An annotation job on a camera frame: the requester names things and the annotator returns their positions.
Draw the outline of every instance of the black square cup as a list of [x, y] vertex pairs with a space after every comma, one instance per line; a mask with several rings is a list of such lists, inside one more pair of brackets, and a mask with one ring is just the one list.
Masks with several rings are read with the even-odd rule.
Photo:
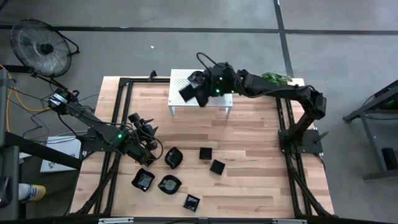
[[211, 164], [210, 170], [218, 175], [221, 175], [223, 173], [224, 167], [225, 167], [224, 163], [215, 159]]
[[200, 199], [188, 194], [187, 199], [185, 199], [183, 207], [191, 212], [196, 212]]
[[199, 159], [211, 160], [212, 148], [201, 147], [199, 151]]

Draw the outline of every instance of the yellow cable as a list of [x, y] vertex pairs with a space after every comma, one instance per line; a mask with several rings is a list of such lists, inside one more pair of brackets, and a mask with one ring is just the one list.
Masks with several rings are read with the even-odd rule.
[[10, 96], [12, 93], [12, 89], [10, 90], [10, 92], [8, 93], [8, 97], [7, 97], [7, 110], [6, 110], [6, 128], [7, 131], [10, 133], [10, 123], [9, 123], [9, 119], [8, 119], [8, 111], [9, 111], [9, 107], [10, 107]]
[[50, 110], [50, 108], [41, 109], [41, 110], [30, 109], [30, 108], [28, 108], [28, 107], [21, 101], [21, 99], [19, 98], [19, 95], [18, 95], [18, 92], [17, 92], [17, 91], [15, 91], [15, 95], [17, 96], [17, 100], [19, 101], [19, 103], [20, 103], [26, 110], [28, 110], [28, 111], [30, 111], [30, 112], [43, 112], [43, 111]]
[[[11, 94], [12, 94], [12, 90], [14, 89], [14, 88], [11, 88], [10, 89], [10, 92], [8, 93], [8, 97], [7, 97], [7, 106], [6, 106], [6, 128], [7, 128], [7, 131], [8, 132], [10, 132], [10, 125], [9, 125], [9, 104], [10, 104], [10, 97], [11, 97]], [[22, 100], [19, 98], [19, 94], [18, 94], [18, 92], [17, 91], [15, 91], [15, 94], [16, 94], [16, 96], [17, 96], [17, 99], [18, 99], [18, 101], [19, 101], [19, 103], [27, 110], [27, 111], [30, 111], [30, 112], [42, 112], [42, 111], [47, 111], [47, 110], [50, 110], [50, 108], [46, 108], [46, 109], [43, 109], [43, 110], [35, 110], [35, 109], [30, 109], [30, 108], [28, 108], [23, 102], [22, 102]]]

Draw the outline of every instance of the green plant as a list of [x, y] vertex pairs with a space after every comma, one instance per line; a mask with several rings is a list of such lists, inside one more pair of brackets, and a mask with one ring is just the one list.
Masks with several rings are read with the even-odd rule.
[[287, 76], [278, 75], [273, 72], [266, 72], [266, 73], [262, 74], [261, 77], [263, 79], [265, 79], [269, 82], [275, 83], [277, 85], [287, 84], [288, 82], [292, 81], [292, 79]]

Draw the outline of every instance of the small black container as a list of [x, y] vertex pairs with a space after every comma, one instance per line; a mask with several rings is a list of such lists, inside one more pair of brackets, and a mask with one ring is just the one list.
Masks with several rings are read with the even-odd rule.
[[164, 157], [164, 161], [170, 166], [171, 169], [175, 169], [178, 167], [178, 165], [180, 165], [182, 158], [182, 152], [176, 147], [173, 147], [167, 152], [166, 156]]
[[211, 160], [212, 148], [201, 147], [199, 151], [199, 159]]
[[157, 186], [161, 191], [171, 195], [178, 191], [181, 184], [182, 183], [178, 178], [173, 175], [166, 175]]
[[223, 170], [224, 170], [225, 164], [218, 161], [218, 160], [214, 160], [213, 163], [211, 164], [210, 170], [215, 172], [218, 175], [223, 174]]
[[183, 207], [189, 211], [196, 212], [200, 199], [188, 194], [187, 199], [185, 199]]
[[143, 192], [146, 192], [154, 179], [155, 175], [153, 173], [141, 168], [137, 172], [136, 177], [134, 178], [134, 180], [132, 180], [131, 184], [138, 189], [141, 189]]

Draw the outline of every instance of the table leg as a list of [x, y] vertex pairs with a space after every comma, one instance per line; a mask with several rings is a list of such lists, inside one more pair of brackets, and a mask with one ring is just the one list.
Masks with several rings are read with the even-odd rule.
[[170, 110], [170, 113], [172, 114], [172, 116], [174, 116], [175, 115], [175, 106], [169, 106], [169, 110]]
[[231, 112], [231, 109], [232, 109], [232, 107], [230, 107], [230, 106], [225, 108], [226, 118], [229, 118], [229, 113]]

